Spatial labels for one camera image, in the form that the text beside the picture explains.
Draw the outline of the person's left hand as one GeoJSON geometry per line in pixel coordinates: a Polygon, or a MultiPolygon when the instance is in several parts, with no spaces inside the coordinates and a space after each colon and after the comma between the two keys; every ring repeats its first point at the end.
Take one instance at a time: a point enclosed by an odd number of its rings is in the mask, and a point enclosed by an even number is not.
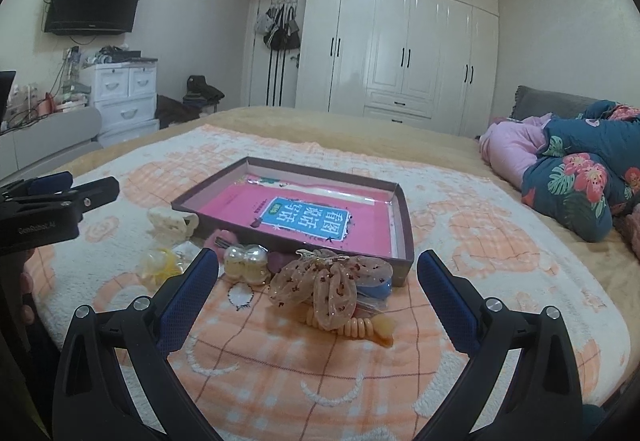
{"type": "Polygon", "coordinates": [[[12,319],[18,325],[32,325],[35,312],[24,297],[32,294],[34,281],[25,271],[25,263],[32,258],[35,250],[29,249],[11,253],[1,258],[1,287],[12,319]]]}

